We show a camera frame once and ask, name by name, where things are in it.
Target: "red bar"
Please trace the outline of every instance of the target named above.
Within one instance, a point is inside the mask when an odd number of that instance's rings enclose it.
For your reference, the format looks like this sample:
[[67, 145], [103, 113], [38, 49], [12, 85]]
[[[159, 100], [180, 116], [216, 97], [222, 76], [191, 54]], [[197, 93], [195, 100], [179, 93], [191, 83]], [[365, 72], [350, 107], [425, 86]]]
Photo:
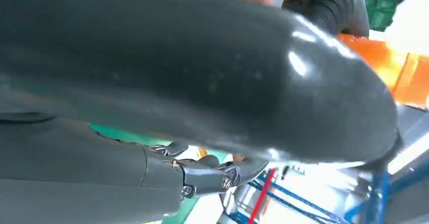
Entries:
[[255, 205], [255, 208], [253, 209], [252, 215], [250, 215], [250, 219], [247, 222], [248, 224], [254, 223], [254, 219], [256, 218], [256, 215], [258, 214], [258, 212], [261, 208], [262, 202], [264, 201], [264, 199], [267, 195], [268, 189], [271, 186], [271, 180], [273, 179], [275, 173], [276, 173], [276, 169], [271, 169], [268, 172], [268, 176], [267, 176], [267, 179], [265, 180], [264, 187], [262, 188], [261, 195], [259, 195], [258, 201], [256, 202], [256, 205]]

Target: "blue rack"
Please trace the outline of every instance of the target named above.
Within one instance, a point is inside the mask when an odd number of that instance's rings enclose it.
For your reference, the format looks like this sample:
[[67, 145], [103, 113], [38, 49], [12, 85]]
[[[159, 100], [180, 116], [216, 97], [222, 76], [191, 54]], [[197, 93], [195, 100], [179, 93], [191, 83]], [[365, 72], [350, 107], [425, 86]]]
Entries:
[[422, 164], [415, 171], [411, 171], [397, 181], [389, 184], [390, 174], [387, 171], [375, 173], [371, 183], [371, 193], [368, 201], [359, 204], [345, 214], [345, 219], [351, 221], [352, 218], [363, 212], [365, 223], [383, 223], [384, 208], [387, 200], [396, 193], [407, 187], [418, 183], [429, 176], [429, 162]]
[[[364, 212], [362, 216], [364, 219], [364, 223], [370, 224], [382, 224], [384, 219], [385, 206], [389, 198], [393, 197], [397, 192], [404, 190], [405, 188], [417, 183], [426, 177], [429, 176], [429, 162], [426, 164], [422, 164], [415, 171], [409, 172], [407, 175], [403, 176], [399, 180], [390, 183], [391, 175], [386, 171], [379, 171], [373, 173], [373, 180], [371, 183], [371, 192], [370, 197], [367, 201], [359, 204], [358, 206], [352, 208], [348, 212], [346, 212], [344, 218], [341, 218], [319, 206], [316, 204], [300, 197], [299, 195], [279, 186], [276, 183], [271, 183], [271, 187], [274, 189], [278, 189], [284, 194], [297, 199], [306, 205], [318, 210], [320, 213], [326, 215], [327, 217], [319, 216], [314, 213], [310, 213], [304, 211], [295, 205], [287, 202], [286, 200], [278, 197], [271, 191], [267, 192], [267, 196], [270, 196], [273, 200], [283, 204], [284, 206], [291, 208], [306, 217], [316, 221], [320, 224], [328, 224], [328, 223], [337, 223], [337, 224], [352, 224], [352, 218]], [[258, 177], [258, 180], [265, 182], [266, 178], [261, 174]], [[249, 183], [252, 187], [262, 190], [263, 186], [257, 181], [252, 181]], [[229, 217], [235, 220], [239, 224], [247, 224], [249, 222], [249, 218], [242, 213], [236, 212], [229, 215]]]
[[[263, 181], [263, 182], [266, 181], [265, 177], [263, 177], [262, 174], [258, 177], [258, 179], [261, 180], [261, 181]], [[257, 181], [252, 181], [252, 182], [249, 183], [249, 185], [252, 186], [252, 187], [254, 187], [254, 188], [256, 188], [256, 189], [258, 189], [258, 190], [260, 190], [260, 191], [263, 188], [263, 186], [261, 184], [259, 184]], [[341, 217], [335, 215], [334, 213], [331, 213], [331, 212], [329, 212], [329, 211], [327, 211], [327, 210], [319, 207], [318, 205], [316, 205], [316, 204], [314, 204], [314, 203], [312, 203], [312, 202], [304, 199], [303, 197], [301, 197], [301, 196], [299, 196], [299, 195], [297, 195], [297, 194], [295, 194], [295, 193], [293, 193], [293, 192], [291, 192], [291, 191], [289, 191], [289, 190], [287, 190], [287, 189], [279, 186], [276, 183], [271, 183], [271, 187], [274, 188], [274, 189], [278, 189], [282, 193], [284, 193], [284, 194], [286, 194], [288, 196], [291, 196], [292, 198], [297, 199], [297, 200], [303, 202], [304, 204], [306, 204], [306, 205], [308, 205], [308, 206], [310, 206], [310, 207], [318, 210], [322, 214], [326, 215], [327, 217], [323, 217], [323, 216], [320, 216], [320, 215], [316, 215], [314, 213], [310, 213], [310, 212], [304, 211], [304, 210], [296, 207], [295, 205], [287, 202], [286, 200], [278, 197], [277, 195], [275, 195], [271, 191], [267, 192], [267, 196], [270, 196], [273, 200], [281, 203], [282, 205], [284, 205], [284, 206], [286, 206], [286, 207], [288, 207], [290, 209], [293, 209], [293, 210], [297, 211], [300, 214], [305, 215], [306, 217], [308, 217], [308, 218], [316, 221], [319, 224], [328, 224], [328, 223], [351, 224], [351, 222], [345, 220], [344, 218], [341, 218]], [[247, 216], [245, 216], [244, 214], [240, 213], [240, 212], [232, 213], [231, 215], [229, 215], [229, 217], [231, 219], [235, 220], [239, 224], [247, 224], [249, 222], [249, 218]]]

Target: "orange panel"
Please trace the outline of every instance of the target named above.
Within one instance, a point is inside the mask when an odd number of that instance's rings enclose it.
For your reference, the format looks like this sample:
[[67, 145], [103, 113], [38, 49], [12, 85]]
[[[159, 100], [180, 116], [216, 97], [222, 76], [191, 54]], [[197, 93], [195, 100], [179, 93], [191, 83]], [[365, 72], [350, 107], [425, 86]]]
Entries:
[[338, 37], [368, 62], [393, 93], [407, 54], [390, 49], [383, 41], [374, 41], [348, 34], [340, 34]]
[[362, 56], [386, 83], [396, 102], [427, 108], [429, 57], [393, 50], [388, 43], [340, 34], [338, 36]]

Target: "metal frame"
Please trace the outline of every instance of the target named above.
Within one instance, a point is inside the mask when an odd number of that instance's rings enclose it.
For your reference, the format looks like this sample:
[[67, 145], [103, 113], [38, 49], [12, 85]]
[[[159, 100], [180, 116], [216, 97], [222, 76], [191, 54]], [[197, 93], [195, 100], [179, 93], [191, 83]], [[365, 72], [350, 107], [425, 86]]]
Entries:
[[350, 209], [345, 214], [345, 219], [351, 221], [352, 218], [366, 211], [364, 215], [364, 223], [383, 223], [384, 210], [387, 201], [396, 193], [406, 189], [407, 187], [422, 181], [429, 176], [429, 162], [422, 164], [415, 171], [411, 171], [400, 179], [389, 185], [390, 174], [382, 172], [374, 174], [371, 184], [371, 193], [368, 201], [365, 201], [358, 206]]
[[[305, 215], [306, 217], [308, 217], [308, 218], [310, 218], [310, 219], [312, 219], [312, 220], [314, 220], [314, 221], [316, 221], [317, 223], [320, 223], [320, 224], [327, 224], [327, 223], [350, 224], [350, 222], [347, 221], [347, 220], [345, 220], [344, 218], [341, 218], [341, 217], [335, 215], [334, 213], [331, 213], [331, 212], [329, 212], [329, 211], [327, 211], [327, 210], [319, 207], [318, 205], [310, 202], [309, 200], [306, 200], [306, 199], [302, 198], [301, 196], [299, 196], [299, 195], [297, 195], [297, 194], [295, 194], [295, 193], [293, 193], [293, 192], [291, 192], [291, 191], [289, 191], [289, 190], [287, 190], [287, 189], [279, 186], [278, 184], [271, 182], [271, 178], [269, 178], [271, 176], [270, 173], [268, 173], [267, 177], [264, 177], [263, 174], [261, 174], [258, 177], [258, 180], [263, 181], [265, 183], [263, 186], [261, 184], [259, 184], [259, 182], [257, 182], [257, 181], [252, 181], [252, 182], [249, 183], [249, 185], [251, 185], [252, 187], [254, 187], [254, 188], [256, 188], [256, 189], [258, 189], [258, 190], [261, 191], [260, 199], [263, 199], [265, 196], [269, 196], [273, 200], [275, 200], [275, 201], [283, 204], [284, 206], [286, 206], [288, 208], [291, 208], [291, 209], [293, 209], [293, 210], [295, 210], [295, 211], [297, 211], [297, 212]], [[271, 186], [271, 188], [278, 189], [282, 193], [284, 193], [284, 194], [286, 194], [288, 196], [291, 196], [292, 198], [297, 199], [297, 200], [303, 202], [304, 204], [306, 204], [306, 205], [308, 205], [310, 207], [313, 207], [314, 209], [316, 209], [319, 212], [323, 213], [327, 217], [316, 215], [314, 213], [310, 213], [310, 212], [304, 211], [304, 210], [296, 207], [295, 205], [293, 205], [293, 204], [287, 202], [286, 200], [278, 197], [277, 195], [275, 195], [271, 191], [268, 191], [268, 189], [269, 189], [270, 186]], [[258, 207], [256, 206], [255, 210], [253, 212], [257, 213], [258, 211], [259, 211]], [[237, 223], [242, 223], [242, 224], [244, 224], [244, 223], [248, 223], [248, 224], [254, 223], [254, 219], [252, 218], [253, 215], [250, 218], [248, 218], [244, 214], [242, 214], [240, 212], [236, 212], [236, 213], [232, 213], [231, 215], [228, 215], [228, 216], [231, 219], [235, 220]]]

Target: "screw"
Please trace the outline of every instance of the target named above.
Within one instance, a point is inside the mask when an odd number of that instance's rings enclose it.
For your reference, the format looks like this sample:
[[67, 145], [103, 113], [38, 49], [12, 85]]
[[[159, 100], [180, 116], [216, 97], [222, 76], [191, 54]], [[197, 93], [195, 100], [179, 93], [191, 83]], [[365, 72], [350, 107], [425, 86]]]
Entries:
[[190, 195], [191, 193], [192, 193], [192, 187], [183, 186], [183, 188], [182, 188], [182, 194], [183, 195]]
[[228, 176], [225, 176], [222, 180], [222, 188], [228, 190], [231, 187], [231, 179]]

